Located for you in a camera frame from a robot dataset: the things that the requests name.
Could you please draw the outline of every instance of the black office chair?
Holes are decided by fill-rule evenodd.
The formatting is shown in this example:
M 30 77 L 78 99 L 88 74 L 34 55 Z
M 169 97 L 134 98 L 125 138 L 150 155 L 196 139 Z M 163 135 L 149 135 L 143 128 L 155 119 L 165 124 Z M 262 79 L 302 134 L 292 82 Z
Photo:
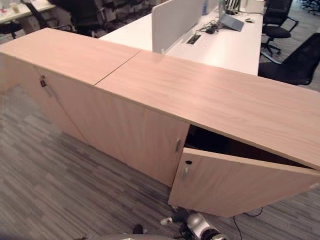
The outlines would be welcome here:
M 121 22 L 124 24 L 127 24 L 127 19 L 129 18 L 137 18 L 138 15 L 143 15 L 144 11 L 136 11 L 135 10 L 135 6 L 138 6 L 140 4 L 142 4 L 145 0 L 126 0 L 124 2 L 120 2 L 120 3 L 114 3 L 112 2 L 105 2 L 103 4 L 104 7 L 106 7 L 107 9 L 112 9 L 112 11 L 116 11 L 117 9 L 121 9 L 127 5 L 129 5 L 131 8 L 133 8 L 133 12 L 130 12 L 128 14 L 126 14 L 125 17 L 119 17 L 118 15 L 116 16 L 115 21 L 116 22 Z
M 261 54 L 271 62 L 259 64 L 258 76 L 292 85 L 309 85 L 320 61 L 320 33 L 314 33 L 282 63 Z
M 65 30 L 68 32 L 72 32 L 72 26 L 67 24 L 67 25 L 61 25 L 61 26 L 54 26 L 51 27 L 47 20 L 42 16 L 42 14 L 40 12 L 38 12 L 38 10 L 35 8 L 35 6 L 26 0 L 20 0 L 21 3 L 23 3 L 24 5 L 26 5 L 26 7 L 30 10 L 30 12 L 32 13 L 32 15 L 35 17 L 35 19 L 37 20 L 40 29 L 44 29 L 44 28 L 53 28 L 53 29 L 61 29 L 61 30 Z
M 16 39 L 16 32 L 20 31 L 21 29 L 21 24 L 14 21 L 0 24 L 0 34 L 11 34 L 13 39 Z
M 299 24 L 299 21 L 288 16 L 292 1 L 293 0 L 269 0 L 268 2 L 267 9 L 263 16 L 264 26 L 262 33 L 266 34 L 269 38 L 261 44 L 261 47 L 267 49 L 271 56 L 273 55 L 272 49 L 277 50 L 277 54 L 281 54 L 281 49 L 272 45 L 270 42 L 274 39 L 290 38 L 291 31 Z M 294 25 L 290 30 L 281 27 L 287 19 L 294 21 Z
M 302 0 L 302 6 L 304 10 L 307 10 L 308 13 L 320 13 L 320 0 Z
M 97 30 L 113 30 L 108 25 L 101 0 L 48 0 L 71 14 L 71 22 L 79 34 L 92 36 Z

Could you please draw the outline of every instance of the metal part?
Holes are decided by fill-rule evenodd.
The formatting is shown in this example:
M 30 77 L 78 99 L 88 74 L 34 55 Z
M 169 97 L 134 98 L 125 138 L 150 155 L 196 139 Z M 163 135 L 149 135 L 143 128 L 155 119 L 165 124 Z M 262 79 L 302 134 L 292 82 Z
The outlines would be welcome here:
M 176 153 L 179 151 L 180 142 L 181 142 L 181 139 L 178 138 L 178 140 L 176 141 L 176 145 L 175 145 L 175 152 Z
M 186 224 L 198 239 L 201 239 L 202 234 L 206 230 L 215 229 L 215 227 L 210 225 L 200 213 L 192 213 L 189 215 Z

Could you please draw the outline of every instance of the floor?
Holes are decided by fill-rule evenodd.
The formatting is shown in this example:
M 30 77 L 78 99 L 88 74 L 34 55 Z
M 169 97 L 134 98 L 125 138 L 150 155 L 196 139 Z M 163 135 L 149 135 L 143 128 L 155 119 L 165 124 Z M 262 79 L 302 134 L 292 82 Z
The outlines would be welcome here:
M 320 16 L 295 3 L 290 15 L 301 22 L 292 45 L 276 41 L 279 58 L 320 26 Z M 319 72 L 308 88 L 320 92 Z M 178 235 L 178 226 L 160 225 L 171 214 L 168 187 L 61 133 L 20 86 L 1 96 L 1 240 L 95 239 L 130 233 L 136 223 L 150 234 Z M 205 216 L 240 239 L 232 218 Z M 244 240 L 319 240 L 320 188 L 235 218 Z

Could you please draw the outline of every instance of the desk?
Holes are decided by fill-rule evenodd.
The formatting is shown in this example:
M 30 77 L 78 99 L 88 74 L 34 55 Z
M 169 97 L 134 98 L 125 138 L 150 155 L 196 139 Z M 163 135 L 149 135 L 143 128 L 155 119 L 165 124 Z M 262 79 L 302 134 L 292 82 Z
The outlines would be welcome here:
M 35 0 L 32 2 L 32 4 L 39 12 L 48 11 L 56 7 L 47 0 Z M 31 11 L 22 3 L 18 4 L 17 6 L 19 8 L 18 13 L 15 13 L 11 7 L 6 8 L 7 12 L 0 15 L 0 24 L 19 19 L 19 22 L 21 23 L 25 33 L 33 32 L 31 30 L 32 27 L 30 26 L 30 23 L 24 19 L 25 17 L 32 15 Z
M 203 24 L 216 19 L 218 13 L 212 11 L 202 16 L 193 27 L 193 32 Z M 247 18 L 255 23 L 245 23 L 241 32 L 222 29 L 213 35 L 201 32 L 195 45 L 185 43 L 181 39 L 166 55 L 221 67 L 245 74 L 258 75 L 263 16 L 260 14 L 243 14 L 235 18 L 244 21 Z M 100 38 L 116 44 L 152 51 L 152 18 L 144 16 Z
M 320 183 L 309 89 L 51 28 L 0 57 L 60 129 L 172 187 L 170 205 L 231 217 Z

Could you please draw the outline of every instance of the metal handle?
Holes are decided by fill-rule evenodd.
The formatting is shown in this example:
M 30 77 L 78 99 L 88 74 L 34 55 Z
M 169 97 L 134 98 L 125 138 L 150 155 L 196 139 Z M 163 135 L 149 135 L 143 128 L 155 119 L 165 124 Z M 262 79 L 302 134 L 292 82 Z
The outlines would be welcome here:
M 45 90 L 45 92 L 48 94 L 48 96 L 51 98 L 52 93 L 51 93 L 50 89 L 48 89 L 48 85 L 46 83 L 46 77 L 44 75 L 41 75 L 41 77 L 40 77 L 40 85 Z
M 58 100 L 58 96 L 56 92 L 53 90 L 53 88 L 49 84 L 47 84 L 46 77 L 44 75 L 41 75 L 40 77 L 40 85 L 50 98 L 54 96 Z
M 181 143 L 181 139 L 178 138 L 176 141 L 176 145 L 175 145 L 175 152 L 176 153 L 179 151 L 180 143 Z

